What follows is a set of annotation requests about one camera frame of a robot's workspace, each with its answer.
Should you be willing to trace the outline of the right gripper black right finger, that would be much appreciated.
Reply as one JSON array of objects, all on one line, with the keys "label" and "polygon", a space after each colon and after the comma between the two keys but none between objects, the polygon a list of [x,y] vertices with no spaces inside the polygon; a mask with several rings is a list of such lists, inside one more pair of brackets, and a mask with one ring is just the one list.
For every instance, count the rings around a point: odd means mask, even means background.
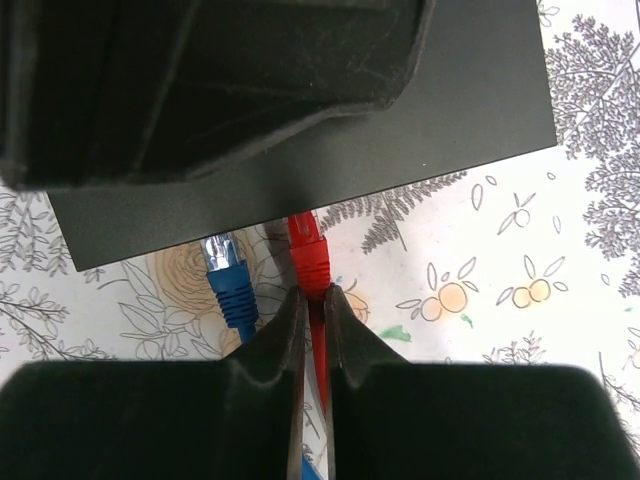
[{"label": "right gripper black right finger", "polygon": [[567,366],[412,363],[325,297],[333,479],[635,479],[596,378]]}]

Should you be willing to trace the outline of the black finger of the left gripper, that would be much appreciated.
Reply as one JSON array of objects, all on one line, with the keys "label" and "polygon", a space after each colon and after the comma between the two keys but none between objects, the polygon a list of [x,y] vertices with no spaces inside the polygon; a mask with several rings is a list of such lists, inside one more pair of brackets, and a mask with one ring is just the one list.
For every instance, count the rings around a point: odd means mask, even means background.
[{"label": "black finger of the left gripper", "polygon": [[23,191],[191,180],[387,109],[431,1],[5,1],[1,177]]}]

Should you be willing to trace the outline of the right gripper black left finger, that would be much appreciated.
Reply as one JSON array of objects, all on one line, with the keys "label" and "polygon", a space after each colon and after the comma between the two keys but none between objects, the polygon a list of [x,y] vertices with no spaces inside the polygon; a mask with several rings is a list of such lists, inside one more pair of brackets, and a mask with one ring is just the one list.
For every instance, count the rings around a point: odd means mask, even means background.
[{"label": "right gripper black left finger", "polygon": [[39,361],[1,390],[5,479],[298,479],[306,300],[218,361]]}]

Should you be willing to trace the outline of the black network switch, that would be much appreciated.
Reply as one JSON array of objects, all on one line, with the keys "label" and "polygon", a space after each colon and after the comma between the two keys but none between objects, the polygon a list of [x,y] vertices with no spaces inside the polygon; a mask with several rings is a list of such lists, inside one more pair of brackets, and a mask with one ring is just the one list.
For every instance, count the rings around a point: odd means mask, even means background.
[{"label": "black network switch", "polygon": [[83,271],[555,142],[536,3],[443,1],[388,110],[324,120],[201,180],[50,202]]}]

